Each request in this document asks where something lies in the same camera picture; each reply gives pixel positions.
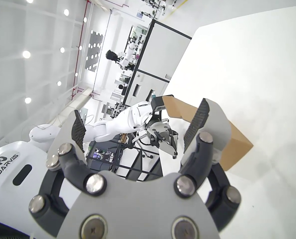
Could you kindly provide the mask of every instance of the white robot body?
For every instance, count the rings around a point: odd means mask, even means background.
[[[33,220],[27,205],[38,194],[47,172],[46,156],[44,151],[24,141],[0,148],[0,223],[38,239],[51,236]],[[31,171],[21,184],[15,185],[18,182],[14,179],[26,165],[32,167]]]
[[[84,142],[103,142],[120,133],[135,132],[151,112],[150,103],[144,101],[122,111],[113,120],[87,125]],[[0,148],[0,223],[36,239],[52,238],[33,220],[28,205],[32,197],[39,193],[47,172],[47,151],[59,130],[59,127],[43,124],[30,131],[29,142],[17,141]],[[25,167],[32,169],[18,185],[14,179],[23,176],[20,172]],[[71,208],[80,193],[64,179],[59,195],[68,208]]]

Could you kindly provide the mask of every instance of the black slot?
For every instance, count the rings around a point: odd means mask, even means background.
[[[149,94],[148,94],[148,96],[147,96],[147,98],[146,98],[146,101],[150,102],[151,101],[151,97],[152,97],[153,94],[155,94],[155,91],[151,89],[150,92],[149,92]]]
[[[31,172],[31,170],[32,166],[30,164],[26,164],[13,179],[13,184],[15,186],[19,186],[25,180],[25,178]]]
[[[134,88],[134,91],[133,91],[133,94],[132,95],[134,97],[136,97],[138,95],[140,89],[141,89],[141,85],[136,84],[136,87]]]

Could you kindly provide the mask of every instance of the red pipe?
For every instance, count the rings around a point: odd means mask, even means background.
[[[86,10],[87,10],[87,5],[88,5],[88,1],[89,0],[87,0],[87,2],[86,2],[86,7],[85,7],[85,12],[84,12],[84,17],[83,17],[83,19],[86,17]],[[76,60],[76,67],[75,67],[75,74],[76,74],[76,72],[77,72],[77,64],[78,64],[78,57],[79,57],[79,47],[80,47],[80,44],[81,44],[81,42],[82,42],[82,34],[83,34],[83,28],[84,28],[84,21],[83,21],[83,25],[82,25],[82,30],[81,30],[81,32],[80,32],[80,38],[79,38],[79,46],[78,46],[78,52],[77,52],[77,60]],[[76,80],[76,76],[75,76],[75,74],[74,74],[74,83],[73,83],[73,87],[75,86],[75,80]],[[72,97],[71,97],[71,100],[73,100],[73,97],[74,97],[74,88],[73,88],[73,93],[72,93]]]
[[[81,89],[81,90],[84,90],[84,89],[81,88],[81,87],[78,87],[78,88]],[[94,92],[94,91],[92,91],[92,93],[100,96],[100,94],[98,94],[98,93],[96,93],[96,92]]]

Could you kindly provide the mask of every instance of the black hair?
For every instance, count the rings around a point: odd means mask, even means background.
[[[113,51],[110,51],[110,50],[107,51],[107,53],[106,53],[106,58],[107,58],[108,60],[112,60],[112,61],[115,61],[115,62],[118,61],[118,56],[117,56],[117,54],[116,54],[115,52],[113,52]]]

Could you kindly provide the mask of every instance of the black textured gripper pad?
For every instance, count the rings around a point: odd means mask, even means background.
[[[197,112],[195,113],[187,131],[184,134],[183,141],[184,141],[184,152],[189,147],[191,141],[195,138],[199,129],[201,129],[207,121],[209,116],[209,104],[206,99],[202,99]]]
[[[75,110],[76,120],[74,122],[73,128],[71,130],[71,138],[73,141],[76,142],[78,147],[84,152],[83,150],[83,139],[85,136],[86,128],[84,123],[80,117],[78,110]]]

